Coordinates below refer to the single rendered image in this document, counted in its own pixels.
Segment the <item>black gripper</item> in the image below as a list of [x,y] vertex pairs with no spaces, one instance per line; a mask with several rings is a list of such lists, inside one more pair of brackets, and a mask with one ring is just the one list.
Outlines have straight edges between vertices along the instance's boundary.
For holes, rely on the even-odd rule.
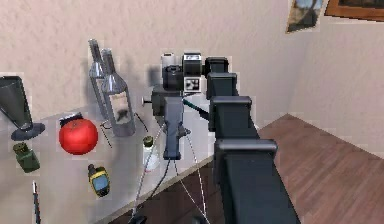
[[[150,98],[142,98],[142,105],[152,105],[152,114],[155,117],[157,123],[159,124],[160,130],[166,134],[163,158],[167,160],[167,165],[163,176],[161,177],[155,188],[152,190],[151,194],[147,197],[147,200],[150,200],[155,196],[156,191],[159,189],[160,185],[164,181],[169,170],[170,160],[181,159],[179,141],[183,136],[185,136],[188,141],[189,148],[192,152],[194,166],[198,175],[200,197],[202,202],[201,206],[197,204],[196,200],[192,197],[191,193],[185,186],[182,180],[183,178],[180,177],[181,175],[178,171],[177,162],[173,161],[176,176],[179,178],[178,181],[181,183],[184,191],[187,193],[188,197],[201,214],[199,217],[193,218],[193,222],[195,222],[196,224],[211,224],[207,215],[205,191],[200,172],[200,166],[192,145],[192,141],[187,135],[188,130],[183,127],[184,95],[182,87],[184,76],[182,68],[179,65],[168,65],[162,68],[161,75],[162,83],[153,86]],[[134,199],[134,207],[132,209],[131,218],[129,219],[128,224],[144,224],[144,217],[138,216],[138,210],[141,208],[141,205],[138,203],[138,201],[140,198],[140,193],[145,175],[146,172],[144,171],[143,166],[143,170],[139,178],[136,196]]]

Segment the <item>yellow handheld device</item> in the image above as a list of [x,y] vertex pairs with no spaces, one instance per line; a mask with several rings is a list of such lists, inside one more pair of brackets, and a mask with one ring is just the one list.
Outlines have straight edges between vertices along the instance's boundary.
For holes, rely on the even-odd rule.
[[110,192],[110,179],[108,172],[103,166],[95,167],[88,165],[88,180],[92,190],[98,197],[104,197]]

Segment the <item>dark teal pen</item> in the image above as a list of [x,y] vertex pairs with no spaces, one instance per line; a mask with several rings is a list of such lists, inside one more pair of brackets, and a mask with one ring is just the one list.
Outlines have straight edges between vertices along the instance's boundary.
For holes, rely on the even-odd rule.
[[192,102],[186,100],[186,99],[183,99],[182,100],[183,104],[190,107],[191,109],[197,111],[199,113],[199,116],[205,120],[208,120],[209,119],[209,113],[207,111],[205,111],[204,109],[196,106],[195,104],[193,104]]

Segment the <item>grey glass bottle with label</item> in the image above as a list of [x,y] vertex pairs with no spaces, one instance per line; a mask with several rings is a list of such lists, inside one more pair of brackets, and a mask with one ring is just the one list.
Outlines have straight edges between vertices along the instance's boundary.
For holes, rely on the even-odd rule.
[[132,136],[135,122],[128,85],[116,72],[112,50],[103,49],[101,55],[105,66],[102,93],[113,134],[116,137]]

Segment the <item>red ball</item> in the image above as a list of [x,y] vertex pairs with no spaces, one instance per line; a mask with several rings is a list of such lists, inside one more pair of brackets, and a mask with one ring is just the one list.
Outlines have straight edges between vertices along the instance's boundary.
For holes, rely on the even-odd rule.
[[65,124],[59,131],[59,143],[72,155],[84,155],[98,143],[98,130],[88,119],[76,119]]

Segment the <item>white table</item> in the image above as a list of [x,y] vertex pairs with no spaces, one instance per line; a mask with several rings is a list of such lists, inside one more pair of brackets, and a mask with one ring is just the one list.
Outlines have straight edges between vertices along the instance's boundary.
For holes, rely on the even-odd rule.
[[[128,211],[134,199],[143,170],[142,139],[146,135],[156,138],[159,151],[165,147],[165,135],[152,117],[152,108],[139,109],[139,115],[148,127],[145,132],[140,121],[131,137],[115,138],[111,131],[106,134],[113,146],[107,144],[103,133],[94,150],[83,156],[66,153],[58,142],[60,115],[43,119],[46,130],[27,142],[40,162],[40,168],[24,173],[12,150],[10,139],[15,126],[0,113],[0,224],[35,224],[32,181],[36,181],[42,224],[107,224],[113,218]],[[199,166],[205,165],[213,155],[214,135],[207,130],[207,121],[190,109],[184,109],[184,126],[190,130]],[[192,152],[185,137],[180,139],[182,158],[177,162],[180,177],[196,170]],[[98,197],[88,180],[88,165],[103,166],[110,179],[110,192]],[[145,175],[139,202],[155,188],[164,174],[167,161]],[[161,184],[166,188],[179,178],[174,163]]]

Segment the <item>thin black pen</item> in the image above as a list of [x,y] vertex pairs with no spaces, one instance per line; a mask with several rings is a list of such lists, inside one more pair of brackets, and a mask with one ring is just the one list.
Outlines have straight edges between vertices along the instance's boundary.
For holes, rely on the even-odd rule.
[[35,223],[41,224],[41,214],[39,206],[39,194],[37,190],[36,181],[32,181],[32,193],[33,193],[33,204],[34,204],[34,214],[35,214]]

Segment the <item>small green bottle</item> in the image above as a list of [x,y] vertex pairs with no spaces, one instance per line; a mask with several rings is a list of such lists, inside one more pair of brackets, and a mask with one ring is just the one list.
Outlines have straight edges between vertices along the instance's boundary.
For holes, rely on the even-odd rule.
[[20,142],[13,146],[16,160],[25,173],[36,171],[40,168],[40,162],[32,149],[26,143]]

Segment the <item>unframed wall picture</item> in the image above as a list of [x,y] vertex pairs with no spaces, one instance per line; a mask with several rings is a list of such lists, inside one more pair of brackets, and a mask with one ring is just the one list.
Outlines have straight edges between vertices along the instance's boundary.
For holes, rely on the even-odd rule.
[[293,0],[288,14],[287,33],[316,26],[323,0]]

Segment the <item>brown framed wall picture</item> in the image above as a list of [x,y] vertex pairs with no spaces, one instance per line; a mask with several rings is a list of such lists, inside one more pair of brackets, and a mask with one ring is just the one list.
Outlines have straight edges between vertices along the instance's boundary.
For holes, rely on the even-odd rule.
[[384,22],[384,0],[329,0],[324,15]]

